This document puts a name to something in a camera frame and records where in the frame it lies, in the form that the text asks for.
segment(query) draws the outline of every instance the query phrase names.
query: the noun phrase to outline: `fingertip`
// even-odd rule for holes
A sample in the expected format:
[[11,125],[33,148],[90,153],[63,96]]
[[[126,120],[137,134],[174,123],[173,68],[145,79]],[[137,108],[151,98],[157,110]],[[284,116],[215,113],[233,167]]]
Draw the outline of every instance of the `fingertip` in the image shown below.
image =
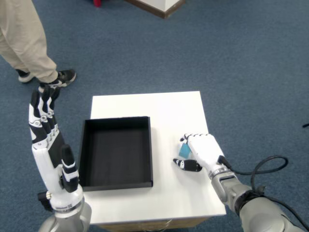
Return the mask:
[[59,94],[60,94],[60,88],[57,87],[54,89],[53,93],[51,94],[51,98],[52,100],[56,100],[58,97],[59,97]]
[[42,100],[47,101],[50,97],[50,87],[48,85],[45,86],[44,92],[42,94]]
[[40,93],[37,91],[37,90],[34,90],[32,92],[32,95],[31,95],[31,101],[30,101],[30,104],[36,108],[39,104],[39,99],[40,99]]

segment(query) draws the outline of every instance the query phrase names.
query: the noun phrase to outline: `black box tray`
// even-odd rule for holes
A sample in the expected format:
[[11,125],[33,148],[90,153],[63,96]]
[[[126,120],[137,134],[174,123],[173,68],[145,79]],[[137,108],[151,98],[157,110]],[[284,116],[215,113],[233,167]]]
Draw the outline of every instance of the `black box tray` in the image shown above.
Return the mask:
[[150,118],[85,120],[79,174],[84,191],[152,187]]

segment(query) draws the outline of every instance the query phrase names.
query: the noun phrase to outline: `sneaker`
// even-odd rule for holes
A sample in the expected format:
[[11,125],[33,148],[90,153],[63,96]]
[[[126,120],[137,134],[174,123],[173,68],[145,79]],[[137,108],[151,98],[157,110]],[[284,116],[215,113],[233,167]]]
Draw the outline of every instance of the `sneaker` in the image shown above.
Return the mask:
[[39,92],[43,93],[46,85],[51,88],[66,87],[71,84],[76,78],[76,72],[73,69],[58,72],[58,77],[50,83],[40,82]]
[[35,77],[30,72],[24,72],[24,71],[21,71],[20,69],[16,69],[16,71],[19,74],[18,80],[22,83],[27,83]]

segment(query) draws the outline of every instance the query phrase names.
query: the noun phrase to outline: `wire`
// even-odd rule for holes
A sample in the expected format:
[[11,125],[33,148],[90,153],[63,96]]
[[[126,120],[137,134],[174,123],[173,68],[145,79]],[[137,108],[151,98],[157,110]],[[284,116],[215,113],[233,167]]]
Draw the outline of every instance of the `wire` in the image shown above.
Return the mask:
[[[274,160],[274,159],[283,159],[284,160],[284,164],[281,165],[278,168],[264,170],[264,171],[258,171],[258,169],[260,167],[262,167],[265,163],[267,163],[270,160]],[[303,219],[298,215],[298,213],[292,207],[290,207],[285,202],[280,201],[280,200],[278,200],[276,198],[265,196],[264,195],[265,186],[259,186],[257,189],[255,189],[254,178],[255,178],[256,174],[266,174],[266,173],[273,173],[273,172],[279,171],[279,170],[285,168],[288,165],[288,163],[289,163],[288,158],[286,158],[284,156],[270,156],[270,157],[267,157],[266,159],[262,160],[261,162],[259,162],[256,165],[256,167],[254,168],[253,172],[239,172],[239,171],[234,170],[231,167],[231,165],[228,163],[228,161],[225,159],[224,156],[220,156],[219,159],[218,159],[218,162],[224,164],[228,169],[230,169],[231,171],[235,172],[236,174],[251,175],[251,188],[254,191],[254,193],[257,194],[257,196],[265,197],[265,198],[269,199],[270,201],[276,202],[278,204],[281,204],[282,206],[287,208],[297,218],[297,220],[303,225],[303,227],[307,231],[309,231],[309,226],[303,221]]]
[[[284,164],[281,165],[279,168],[274,168],[274,169],[270,169],[270,170],[265,170],[265,171],[258,171],[258,169],[260,167],[262,167],[266,162],[270,161],[270,160],[273,160],[273,159],[284,159]],[[284,156],[270,156],[270,157],[267,157],[266,159],[262,160],[261,162],[259,162],[256,167],[254,168],[254,171],[251,173],[251,187],[252,187],[252,190],[253,191],[256,191],[255,190],[255,185],[254,185],[254,178],[255,178],[255,175],[256,174],[265,174],[265,173],[273,173],[273,172],[276,172],[276,171],[279,171],[281,170],[282,168],[285,168],[289,163],[289,160],[288,158],[284,157]]]

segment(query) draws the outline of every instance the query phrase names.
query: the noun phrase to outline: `white table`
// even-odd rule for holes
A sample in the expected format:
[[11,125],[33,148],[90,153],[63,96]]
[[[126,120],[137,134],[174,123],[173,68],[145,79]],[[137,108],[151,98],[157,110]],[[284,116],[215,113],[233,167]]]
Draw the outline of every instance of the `white table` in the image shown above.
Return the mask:
[[130,223],[225,215],[205,169],[185,172],[172,159],[186,132],[208,133],[199,91],[94,96],[91,119],[149,116],[152,188],[85,192],[91,224]]

